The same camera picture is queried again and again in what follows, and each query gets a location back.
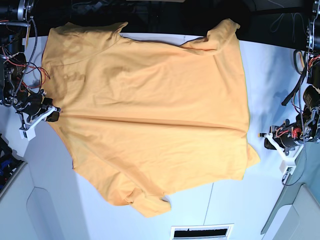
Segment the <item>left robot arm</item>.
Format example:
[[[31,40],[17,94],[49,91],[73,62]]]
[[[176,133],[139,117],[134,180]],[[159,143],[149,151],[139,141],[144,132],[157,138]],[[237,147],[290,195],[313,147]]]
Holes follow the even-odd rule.
[[[297,112],[295,122],[286,119],[281,125],[272,125],[269,132],[260,133],[264,147],[276,150],[286,157],[290,151],[307,142],[320,142],[320,2],[312,1],[311,15],[306,26],[306,50],[293,52],[293,63],[299,79],[282,101],[291,103]]]

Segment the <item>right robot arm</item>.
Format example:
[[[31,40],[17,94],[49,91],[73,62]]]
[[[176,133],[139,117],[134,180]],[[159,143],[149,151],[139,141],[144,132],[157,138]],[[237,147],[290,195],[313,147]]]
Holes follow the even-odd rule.
[[[30,28],[36,28],[33,0],[0,2],[0,104],[13,107],[23,124],[36,118],[56,122],[60,108],[53,105],[42,88],[48,72],[26,58]]]

